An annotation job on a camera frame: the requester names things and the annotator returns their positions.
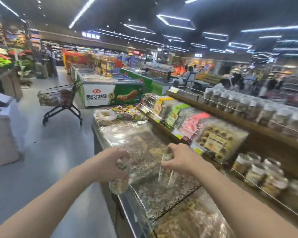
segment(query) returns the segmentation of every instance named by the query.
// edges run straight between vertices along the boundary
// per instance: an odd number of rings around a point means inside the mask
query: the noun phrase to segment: right hand
[[[205,164],[205,161],[200,155],[193,151],[185,144],[169,144],[168,153],[174,154],[174,159],[161,163],[161,167],[174,170],[178,173],[189,173],[193,175],[196,167]]]

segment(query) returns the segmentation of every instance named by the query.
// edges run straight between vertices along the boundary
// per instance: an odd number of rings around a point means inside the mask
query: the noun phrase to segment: left hand
[[[126,150],[119,148],[107,148],[94,157],[86,160],[81,167],[91,182],[109,182],[116,179],[128,179],[127,170],[117,167],[119,158],[129,158]]]

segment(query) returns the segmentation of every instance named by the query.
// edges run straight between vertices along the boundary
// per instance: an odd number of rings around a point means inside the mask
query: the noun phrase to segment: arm
[[[63,179],[19,210],[2,225],[0,238],[50,237],[76,198],[93,182],[128,178],[117,168],[127,151],[109,148],[73,168]]]
[[[298,238],[298,229],[271,208],[231,182],[211,163],[185,144],[170,144],[174,159],[163,162],[163,168],[196,177],[210,194],[219,210],[241,238]]]

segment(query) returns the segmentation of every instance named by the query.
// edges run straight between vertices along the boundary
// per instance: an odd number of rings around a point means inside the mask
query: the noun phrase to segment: forearm
[[[80,166],[0,226],[0,237],[50,237],[76,198],[91,184]]]
[[[298,229],[231,182],[211,163],[196,165],[193,175],[210,194],[237,237],[298,238]]]

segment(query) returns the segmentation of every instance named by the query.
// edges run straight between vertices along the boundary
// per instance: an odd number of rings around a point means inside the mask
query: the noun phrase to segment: store aisle
[[[68,110],[49,119],[46,127],[42,125],[43,115],[51,107],[40,107],[36,94],[44,88],[68,84],[63,67],[58,73],[58,79],[32,79],[33,86],[23,89],[19,110],[26,120],[24,157],[0,167],[0,224],[94,154],[93,110],[82,109],[78,97],[75,101],[82,112],[82,127]],[[116,237],[98,183],[75,201],[52,237]]]

